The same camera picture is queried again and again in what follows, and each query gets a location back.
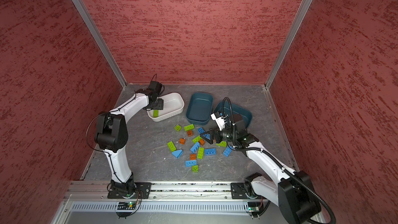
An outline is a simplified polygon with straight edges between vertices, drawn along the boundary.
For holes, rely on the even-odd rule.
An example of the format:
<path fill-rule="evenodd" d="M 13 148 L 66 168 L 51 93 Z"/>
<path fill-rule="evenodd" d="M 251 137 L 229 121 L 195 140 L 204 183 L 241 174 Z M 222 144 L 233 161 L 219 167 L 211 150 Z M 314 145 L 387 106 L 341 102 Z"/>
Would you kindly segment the blue wedge lego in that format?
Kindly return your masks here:
<path fill-rule="evenodd" d="M 183 154 L 183 151 L 182 151 L 181 149 L 175 150 L 175 151 L 172 152 L 172 155 L 173 155 L 176 159 L 180 158 L 180 156 L 181 156 L 182 154 Z"/>

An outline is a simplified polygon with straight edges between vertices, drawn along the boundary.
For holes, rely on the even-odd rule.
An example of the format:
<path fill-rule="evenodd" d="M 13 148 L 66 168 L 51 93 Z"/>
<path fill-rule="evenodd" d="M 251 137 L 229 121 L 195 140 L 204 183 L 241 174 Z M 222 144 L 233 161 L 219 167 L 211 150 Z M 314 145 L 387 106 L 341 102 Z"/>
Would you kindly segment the small green square lego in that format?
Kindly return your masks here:
<path fill-rule="evenodd" d="M 181 130 L 181 126 L 180 126 L 180 125 L 176 125 L 176 126 L 174 127 L 174 129 L 175 129 L 177 132 L 179 132 L 179 131 Z"/>

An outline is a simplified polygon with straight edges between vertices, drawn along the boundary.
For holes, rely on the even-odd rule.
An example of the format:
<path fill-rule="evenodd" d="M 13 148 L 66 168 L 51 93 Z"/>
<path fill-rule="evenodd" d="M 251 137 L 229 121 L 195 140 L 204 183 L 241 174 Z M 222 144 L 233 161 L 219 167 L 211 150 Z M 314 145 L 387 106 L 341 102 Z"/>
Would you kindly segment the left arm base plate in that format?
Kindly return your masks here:
<path fill-rule="evenodd" d="M 152 183 L 135 182 L 132 184 L 116 183 L 113 180 L 107 187 L 108 199 L 148 199 Z"/>

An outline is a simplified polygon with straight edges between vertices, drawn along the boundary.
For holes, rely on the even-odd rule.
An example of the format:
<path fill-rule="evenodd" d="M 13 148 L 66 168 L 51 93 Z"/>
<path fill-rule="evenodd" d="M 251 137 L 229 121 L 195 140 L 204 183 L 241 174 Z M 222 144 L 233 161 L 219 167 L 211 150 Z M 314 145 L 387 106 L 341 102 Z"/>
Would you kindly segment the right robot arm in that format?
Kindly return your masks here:
<path fill-rule="evenodd" d="M 247 131 L 240 114 L 228 116 L 211 114 L 217 127 L 201 134 L 209 144 L 231 143 L 232 151 L 242 152 L 265 172 L 245 178 L 243 191 L 247 198 L 258 197 L 279 207 L 290 224 L 316 223 L 314 216 L 321 212 L 321 198 L 315 193 L 310 177 L 297 172 L 272 155 L 253 134 Z"/>

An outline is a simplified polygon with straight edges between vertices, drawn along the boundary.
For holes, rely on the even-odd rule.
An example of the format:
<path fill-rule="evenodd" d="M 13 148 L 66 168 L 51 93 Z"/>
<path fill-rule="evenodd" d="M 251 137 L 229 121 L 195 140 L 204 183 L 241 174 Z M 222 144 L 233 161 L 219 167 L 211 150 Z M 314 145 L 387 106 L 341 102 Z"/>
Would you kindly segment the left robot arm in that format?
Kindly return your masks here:
<path fill-rule="evenodd" d="M 129 139 L 127 122 L 140 110 L 162 110 L 164 100 L 160 96 L 163 92 L 164 86 L 160 82 L 151 81 L 146 89 L 136 91 L 126 102 L 97 117 L 94 140 L 106 155 L 111 169 L 110 190 L 123 198 L 138 194 L 126 158 L 125 147 Z"/>

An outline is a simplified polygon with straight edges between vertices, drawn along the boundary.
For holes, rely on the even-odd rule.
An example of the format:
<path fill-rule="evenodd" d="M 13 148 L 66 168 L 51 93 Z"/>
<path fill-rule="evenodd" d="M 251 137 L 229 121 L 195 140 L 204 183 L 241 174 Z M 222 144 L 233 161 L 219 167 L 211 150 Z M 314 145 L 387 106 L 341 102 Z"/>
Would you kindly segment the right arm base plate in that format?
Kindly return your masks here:
<path fill-rule="evenodd" d="M 234 200 L 261 200 L 248 183 L 231 183 L 231 196 Z"/>

